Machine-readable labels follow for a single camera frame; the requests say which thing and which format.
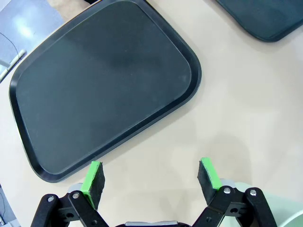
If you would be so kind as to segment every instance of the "black cable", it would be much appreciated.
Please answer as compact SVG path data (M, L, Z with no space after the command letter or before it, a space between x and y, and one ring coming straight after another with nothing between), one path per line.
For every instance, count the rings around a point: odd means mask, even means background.
M4 199L3 199L3 195L2 193L0 193L1 197L2 197L2 201L3 201L3 208L4 208L4 212L3 212L3 215L1 216L2 217L2 221L4 222L4 214L5 214L5 203L4 203Z
M3 35L11 44L13 44L13 42L9 39L9 38L7 38L2 32L0 32L0 34L1 35ZM17 52L17 55L18 55L18 57L20 58L20 56L19 56L19 53L18 53L18 51L17 51L17 48L16 48L16 46L13 44L13 46L14 46L14 48L15 48L15 50L16 50L16 52Z

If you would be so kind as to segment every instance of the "beige table surface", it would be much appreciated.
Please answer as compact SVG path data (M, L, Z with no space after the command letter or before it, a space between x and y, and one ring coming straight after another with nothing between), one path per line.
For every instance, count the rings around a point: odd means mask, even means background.
M205 207L200 157L211 157L220 177L303 202L303 27L264 43L211 0L150 3L197 54L203 80L187 104L100 159L106 222L192 224ZM0 182L28 227L44 194L65 195L88 168L60 183L33 172L10 107L12 74L0 84Z

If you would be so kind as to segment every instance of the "screw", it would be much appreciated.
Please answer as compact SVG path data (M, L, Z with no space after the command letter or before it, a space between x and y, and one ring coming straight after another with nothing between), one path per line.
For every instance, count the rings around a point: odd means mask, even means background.
M50 197L47 198L47 201L48 201L48 202L51 202L51 201L53 201L53 199L54 199L54 197L53 197L53 196L50 196Z
M72 195L72 197L73 197L74 199L77 199L77 198L79 197L79 193L76 192L75 194Z
M230 188L224 188L224 193L225 193L225 194L231 193L231 189L230 189Z
M257 192L256 192L256 190L251 190L251 191L250 191L250 194L251 194L252 196L256 196L256 195L257 195Z

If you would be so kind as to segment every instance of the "dark rectangular tray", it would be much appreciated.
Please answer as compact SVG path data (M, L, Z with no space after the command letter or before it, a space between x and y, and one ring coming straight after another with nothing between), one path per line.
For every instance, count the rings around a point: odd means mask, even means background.
M143 0L103 0L16 69L10 101L31 167L58 182L187 102L199 60Z

